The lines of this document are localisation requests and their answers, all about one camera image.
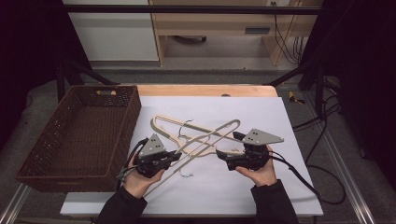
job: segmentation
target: hand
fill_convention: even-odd
[[[128,167],[134,166],[135,156],[136,153],[132,156]],[[133,170],[131,173],[125,176],[125,183],[123,186],[130,194],[132,194],[137,199],[140,199],[143,197],[143,195],[145,195],[152,184],[161,180],[164,172],[165,170],[161,170],[152,178],[146,178],[140,175],[136,170]]]
[[[270,151],[270,156],[272,156],[273,150],[270,147],[268,147],[268,150]],[[258,171],[251,171],[241,166],[237,166],[235,170],[241,175],[249,177],[251,180],[253,180],[254,184],[256,184],[257,187],[261,187],[264,185],[270,186],[277,182],[274,163],[272,159],[268,160],[268,162],[265,163],[265,165]]]

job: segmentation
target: wicker basket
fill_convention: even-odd
[[[43,192],[114,191],[141,109],[136,86],[75,86],[16,179]]]

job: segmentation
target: gray floor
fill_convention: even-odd
[[[243,83],[262,84],[287,73],[295,65],[285,61],[281,66],[273,67],[259,38],[208,37],[206,43],[195,40],[171,39],[165,65],[159,67],[152,63],[137,63],[133,67],[97,66],[97,71],[114,81],[121,83]],[[289,91],[296,90],[294,78],[277,88],[278,95],[284,99],[285,107],[292,126],[313,118],[307,104],[301,105],[289,101]],[[303,99],[301,92],[295,91],[296,98]],[[33,102],[22,113],[21,121],[14,130],[5,147],[0,151],[0,210],[6,208],[19,183],[14,179],[24,158],[33,147],[35,140],[45,127],[57,105],[55,82],[47,83],[31,92]],[[382,176],[374,161],[361,158],[359,146],[352,136],[342,114],[329,117],[328,131],[350,172],[353,174],[364,200],[367,202],[376,223],[396,223],[395,191]],[[295,133],[304,157],[319,135],[318,126],[312,126]],[[323,141],[317,146],[310,164],[319,165],[336,174]],[[328,175],[309,169],[315,187],[323,198],[336,201],[341,196],[340,187]],[[59,211],[65,195],[62,193],[40,193],[32,190],[21,209],[19,223],[27,217],[67,219]],[[340,205],[323,205],[324,216],[318,223],[360,223],[349,200]],[[90,223],[87,219],[73,219],[77,223]],[[167,223],[170,220],[145,220],[147,223]],[[209,220],[195,220],[196,223],[209,223]],[[215,220],[216,223],[243,223],[244,220]]]

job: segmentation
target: white cabinet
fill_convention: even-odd
[[[64,0],[65,4],[147,5],[146,0]],[[90,61],[158,61],[149,13],[69,13]]]

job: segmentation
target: black sleeve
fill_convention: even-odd
[[[256,203],[256,223],[294,224],[298,218],[281,180],[274,185],[251,189]]]
[[[147,204],[144,198],[136,199],[125,188],[120,188],[105,203],[95,224],[136,223]]]

